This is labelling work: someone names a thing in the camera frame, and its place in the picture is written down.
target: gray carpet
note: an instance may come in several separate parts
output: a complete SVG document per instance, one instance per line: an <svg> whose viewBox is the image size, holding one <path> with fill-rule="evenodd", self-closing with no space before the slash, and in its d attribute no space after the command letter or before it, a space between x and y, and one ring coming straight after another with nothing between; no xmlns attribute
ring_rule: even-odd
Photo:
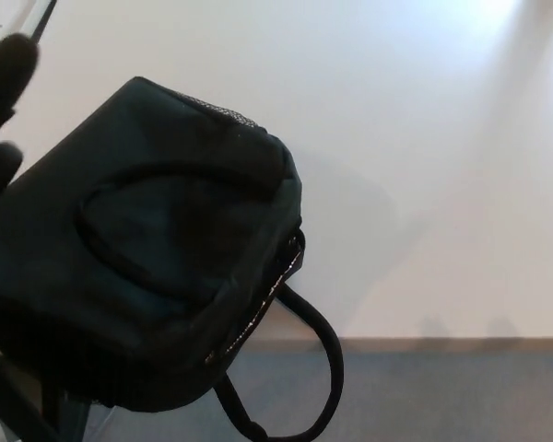
<svg viewBox="0 0 553 442"><path fill-rule="evenodd" d="M322 355L241 355L231 375L274 435L300 431L323 405ZM93 407L85 442L236 442L217 398L139 414ZM353 355L340 409L321 442L553 442L553 356Z"/></svg>

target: bag zipper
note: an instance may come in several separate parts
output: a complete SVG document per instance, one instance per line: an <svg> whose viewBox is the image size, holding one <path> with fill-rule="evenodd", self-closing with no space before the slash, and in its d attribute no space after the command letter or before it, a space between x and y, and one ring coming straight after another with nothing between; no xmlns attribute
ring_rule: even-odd
<svg viewBox="0 0 553 442"><path fill-rule="evenodd" d="M186 104L194 105L195 107L204 108L207 111L211 111L214 113L218 113L223 115L224 117L228 117L231 120L238 122L239 124L245 124L246 126L250 127L258 127L258 124L256 124L253 120L244 117L239 112L236 112L235 110L230 110L226 108L222 108L220 106L216 106L214 104L207 103L206 101L202 101L201 99L196 99L195 97L191 97L190 95L183 94L182 92L174 92L178 98L185 102Z"/></svg>
<svg viewBox="0 0 553 442"><path fill-rule="evenodd" d="M286 279L287 279L287 276L288 274L291 272L291 270L295 267L295 263L297 262L297 260L299 259L299 257L301 256L302 254L302 250L299 250L297 252L297 254L295 255L295 257L291 260L290 264L288 265L287 269L285 270L285 272L283 272L279 277L278 279L276 280L276 282L273 284L272 287L270 287L270 291L268 292L268 295L266 296L266 298L262 301L262 304L260 305L260 307L256 310L256 313L254 314L254 316L252 317L252 319L250 320L250 322L248 322L248 324L246 324L246 326L244 327L244 329L241 331L241 333L236 337L236 339L229 345L229 347L221 353L221 355L218 356L217 352L215 350L213 350L211 353L209 353L209 355L205 358L205 364L208 365L212 362L214 362L215 360L217 360L218 358L223 358L225 356L228 356L229 354L231 354L233 352L233 350L235 350L238 345L240 343L243 343L243 341L245 341L246 339L248 339L250 337L250 335L252 334L252 332L254 331L254 329L256 328L256 326L258 325L258 322L260 321L260 319L264 316L264 314L266 313L266 310L268 309L268 307L270 306L271 302L275 299L275 297L277 296L277 289L280 287L281 283L283 283Z"/></svg>

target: bag handle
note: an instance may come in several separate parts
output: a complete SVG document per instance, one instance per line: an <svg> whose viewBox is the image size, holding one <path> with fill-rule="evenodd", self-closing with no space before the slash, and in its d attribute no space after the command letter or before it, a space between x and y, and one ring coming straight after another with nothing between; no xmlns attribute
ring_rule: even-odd
<svg viewBox="0 0 553 442"><path fill-rule="evenodd" d="M324 316L288 285L283 285L281 292L278 294L278 300L315 331L328 357L331 373L330 395L315 424L307 431L295 436L269 436L259 424L250 419L227 374L215 386L215 393L231 423L252 442L311 442L330 423L342 397L344 386L342 347L334 329Z"/></svg>
<svg viewBox="0 0 553 442"><path fill-rule="evenodd" d="M86 208L93 200L104 193L120 191L141 181L170 176L194 177L229 185L242 192L247 192L253 198L261 201L269 200L273 196L272 190L267 189L261 182L252 179L248 175L221 166L183 161L167 161L124 169L107 177L90 190L77 204L74 212L74 226L84 246L102 264L115 271L122 278L164 297L175 297L176 289L156 280L148 269L131 261L111 247L88 221ZM188 293L183 293L182 296L196 305L201 304L200 299Z"/></svg>

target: black bag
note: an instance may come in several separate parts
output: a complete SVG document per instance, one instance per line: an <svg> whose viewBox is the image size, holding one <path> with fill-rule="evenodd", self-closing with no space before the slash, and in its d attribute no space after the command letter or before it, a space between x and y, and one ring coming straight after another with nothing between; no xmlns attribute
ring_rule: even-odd
<svg viewBox="0 0 553 442"><path fill-rule="evenodd" d="M0 350L105 406L160 412L215 389L253 441L314 440L344 382L301 266L289 151L240 114L135 78L0 197ZM226 371L273 299L318 334L331 393L305 433L267 437Z"/></svg>

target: black strap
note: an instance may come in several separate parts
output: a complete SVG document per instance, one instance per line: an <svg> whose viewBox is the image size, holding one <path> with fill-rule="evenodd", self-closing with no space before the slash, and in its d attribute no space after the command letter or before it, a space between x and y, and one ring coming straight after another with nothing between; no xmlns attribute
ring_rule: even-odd
<svg viewBox="0 0 553 442"><path fill-rule="evenodd" d="M216 385L215 393L231 423L252 442L310 442L324 431L332 420L338 403L340 403L342 387L344 386L342 347L334 329L324 316L287 285L283 285L278 299L315 331L328 356L331 390L320 417L309 430L303 433L295 436L271 437L266 434L266 431L259 424L250 419L228 375L225 375Z"/></svg>
<svg viewBox="0 0 553 442"><path fill-rule="evenodd" d="M210 164L197 164L184 161L167 161L163 163L142 164L117 172L98 183L77 204L74 212L74 226L84 246L102 264L150 292L164 297L176 296L175 287L168 286L156 278L148 269L131 261L115 250L90 223L86 209L97 197L108 192L116 192L146 180L171 176L195 177L238 189L250 194L253 198L266 201L272 198L273 190L267 189L262 183L236 170L222 168ZM182 293L182 297L193 304L200 304L198 297Z"/></svg>

